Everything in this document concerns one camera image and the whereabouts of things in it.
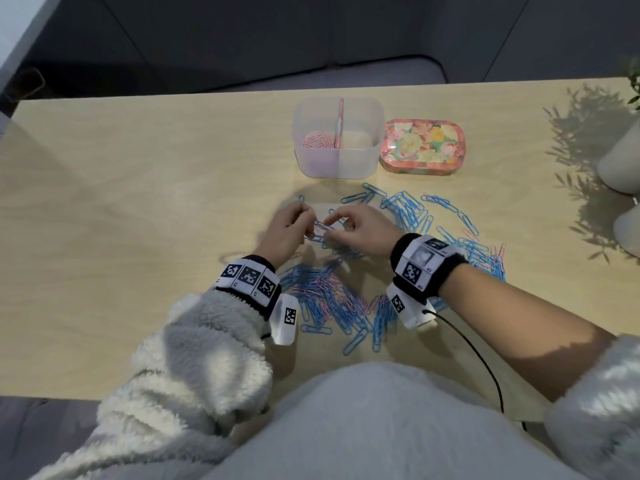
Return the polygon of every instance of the person's right hand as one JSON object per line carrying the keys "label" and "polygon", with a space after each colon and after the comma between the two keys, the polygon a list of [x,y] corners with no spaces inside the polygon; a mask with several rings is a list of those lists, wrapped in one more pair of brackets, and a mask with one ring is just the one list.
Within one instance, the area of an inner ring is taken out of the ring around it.
{"label": "person's right hand", "polygon": [[347,219],[344,230],[327,231],[324,238],[369,256],[391,257],[396,242],[404,235],[382,212],[365,204],[336,209],[324,220],[324,225],[330,226],[343,217]]}

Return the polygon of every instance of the person's left hand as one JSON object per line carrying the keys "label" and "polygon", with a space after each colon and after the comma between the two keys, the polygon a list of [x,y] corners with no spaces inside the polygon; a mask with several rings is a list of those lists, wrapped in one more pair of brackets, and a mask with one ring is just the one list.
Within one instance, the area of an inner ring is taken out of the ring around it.
{"label": "person's left hand", "polygon": [[274,268],[279,268],[304,243],[305,236],[309,239],[316,236],[315,222],[314,209],[299,200],[290,203],[276,212],[253,254],[267,259]]}

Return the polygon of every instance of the clear plastic box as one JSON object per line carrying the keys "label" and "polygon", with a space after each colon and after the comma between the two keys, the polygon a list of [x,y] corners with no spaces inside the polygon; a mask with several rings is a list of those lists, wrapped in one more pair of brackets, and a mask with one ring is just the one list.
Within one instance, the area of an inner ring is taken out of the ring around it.
{"label": "clear plastic box", "polygon": [[385,138],[385,110],[372,98],[344,98],[342,144],[337,148],[306,148],[313,133],[335,138],[340,97],[300,101],[293,113],[291,135],[298,166],[312,178],[366,178],[378,165]]}

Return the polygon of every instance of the floral tin box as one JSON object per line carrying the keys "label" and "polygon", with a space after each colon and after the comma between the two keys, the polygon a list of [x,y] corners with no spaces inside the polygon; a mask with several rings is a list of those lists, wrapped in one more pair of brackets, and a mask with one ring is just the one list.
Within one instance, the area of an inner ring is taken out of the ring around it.
{"label": "floral tin box", "polygon": [[391,120],[380,163],[393,173],[449,175],[462,166],[466,152],[465,134],[451,121]]}

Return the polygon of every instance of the fleece sleeve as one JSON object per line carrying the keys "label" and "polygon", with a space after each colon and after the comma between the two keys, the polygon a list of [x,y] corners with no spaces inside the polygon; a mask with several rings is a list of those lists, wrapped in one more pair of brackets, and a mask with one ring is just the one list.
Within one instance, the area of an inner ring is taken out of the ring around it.
{"label": "fleece sleeve", "polygon": [[85,445],[33,479],[201,477],[233,451],[235,423],[267,404],[265,331],[260,313],[232,294],[182,298],[133,354],[132,378],[100,404]]}
{"label": "fleece sleeve", "polygon": [[588,478],[640,479],[640,338],[619,337],[556,402],[545,427],[565,462]]}

